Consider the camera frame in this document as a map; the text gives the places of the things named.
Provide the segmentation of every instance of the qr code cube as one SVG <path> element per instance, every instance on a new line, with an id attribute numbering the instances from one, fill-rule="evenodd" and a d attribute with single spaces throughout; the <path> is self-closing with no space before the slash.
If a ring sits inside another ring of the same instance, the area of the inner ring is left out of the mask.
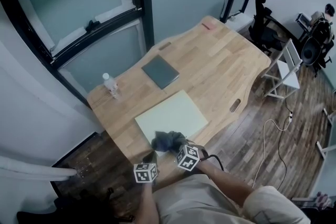
<path id="1" fill-rule="evenodd" d="M 187 171 L 192 171 L 200 161 L 197 147 L 184 145 L 177 155 L 177 166 Z"/>
<path id="2" fill-rule="evenodd" d="M 155 163 L 134 164 L 134 176 L 137 183 L 151 183 L 157 177 Z"/>

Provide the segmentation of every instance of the white bottle cap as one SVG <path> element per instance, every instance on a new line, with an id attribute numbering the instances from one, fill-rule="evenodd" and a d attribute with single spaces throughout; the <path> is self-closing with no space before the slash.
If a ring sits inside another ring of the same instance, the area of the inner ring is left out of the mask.
<path id="1" fill-rule="evenodd" d="M 110 78 L 110 75 L 109 74 L 107 74 L 107 73 L 104 73 L 103 74 L 103 79 L 104 80 L 108 80 Z"/>

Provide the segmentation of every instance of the sheet of paper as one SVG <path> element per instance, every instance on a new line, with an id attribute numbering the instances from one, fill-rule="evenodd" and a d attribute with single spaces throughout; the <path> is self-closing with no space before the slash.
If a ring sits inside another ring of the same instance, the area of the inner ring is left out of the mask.
<path id="1" fill-rule="evenodd" d="M 156 131 L 181 132 L 185 137 L 190 137 L 208 123 L 184 90 L 142 113 L 135 120 L 150 143 Z"/>

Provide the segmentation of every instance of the water bottle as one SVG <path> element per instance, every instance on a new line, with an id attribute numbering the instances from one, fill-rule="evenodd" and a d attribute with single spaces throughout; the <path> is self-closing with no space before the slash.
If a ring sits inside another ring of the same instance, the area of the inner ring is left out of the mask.
<path id="1" fill-rule="evenodd" d="M 119 98 L 118 85 L 115 82 L 114 78 L 110 77 L 109 74 L 104 73 L 103 74 L 103 79 L 104 79 L 105 87 L 112 94 L 113 98 L 118 99 Z"/>

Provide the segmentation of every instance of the folding chair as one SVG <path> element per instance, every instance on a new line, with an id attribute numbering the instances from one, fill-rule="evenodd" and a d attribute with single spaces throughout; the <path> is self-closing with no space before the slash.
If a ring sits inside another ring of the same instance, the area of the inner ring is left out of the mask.
<path id="1" fill-rule="evenodd" d="M 282 55 L 284 56 L 286 62 L 279 60 Z M 264 96 L 272 96 L 280 99 L 285 99 L 293 94 L 295 91 L 299 90 L 300 85 L 296 76 L 296 72 L 299 70 L 301 63 L 302 60 L 298 52 L 296 51 L 293 41 L 289 39 L 278 57 L 271 63 L 269 68 L 267 68 L 267 70 L 261 76 L 262 78 L 265 77 L 271 79 L 273 83 L 273 88 L 265 93 Z M 277 64 L 278 66 L 281 78 L 277 78 L 275 76 L 267 74 L 275 64 Z M 293 88 L 292 91 L 287 93 L 286 96 L 278 95 L 277 88 L 281 84 Z"/>

